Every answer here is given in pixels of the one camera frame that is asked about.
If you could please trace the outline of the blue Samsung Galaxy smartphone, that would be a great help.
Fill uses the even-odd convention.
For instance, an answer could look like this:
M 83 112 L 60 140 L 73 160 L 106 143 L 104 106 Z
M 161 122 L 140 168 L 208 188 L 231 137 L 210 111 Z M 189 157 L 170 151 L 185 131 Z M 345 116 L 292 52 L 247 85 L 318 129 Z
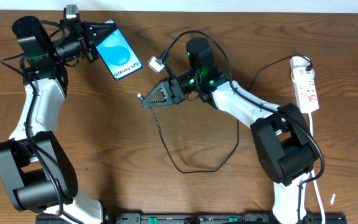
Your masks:
M 122 80 L 143 67 L 118 27 L 96 49 L 115 80 Z

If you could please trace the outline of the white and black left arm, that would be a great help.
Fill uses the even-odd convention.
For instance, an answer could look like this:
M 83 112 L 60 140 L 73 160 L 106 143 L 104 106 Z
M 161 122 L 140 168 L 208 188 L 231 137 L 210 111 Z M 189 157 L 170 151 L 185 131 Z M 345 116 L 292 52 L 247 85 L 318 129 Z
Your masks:
M 96 47 L 116 29 L 112 22 L 83 22 L 77 14 L 45 30 L 46 20 L 25 16 L 12 31 L 22 48 L 17 73 L 26 99 L 15 130 L 0 142 L 0 178 L 18 211 L 43 213 L 47 222 L 114 223 L 99 200 L 79 189 L 75 169 L 56 138 L 60 108 L 67 97 L 70 67 L 94 62 Z

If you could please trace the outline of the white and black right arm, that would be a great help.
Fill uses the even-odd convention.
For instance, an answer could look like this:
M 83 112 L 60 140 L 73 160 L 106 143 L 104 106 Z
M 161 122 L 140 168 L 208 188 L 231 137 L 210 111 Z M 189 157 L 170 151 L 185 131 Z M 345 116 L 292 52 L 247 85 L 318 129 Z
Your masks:
M 304 187 L 318 179 L 315 161 L 323 161 L 321 149 L 306 126 L 299 107 L 264 101 L 243 89 L 232 72 L 219 70 L 210 47 L 212 38 L 196 37 L 186 43 L 189 70 L 176 75 L 167 63 L 169 50 L 151 57 L 148 66 L 156 73 L 167 71 L 147 96 L 139 95 L 144 108 L 177 105 L 196 92 L 213 108 L 246 125 L 266 175 L 274 182 L 273 219 L 278 223 L 304 223 Z

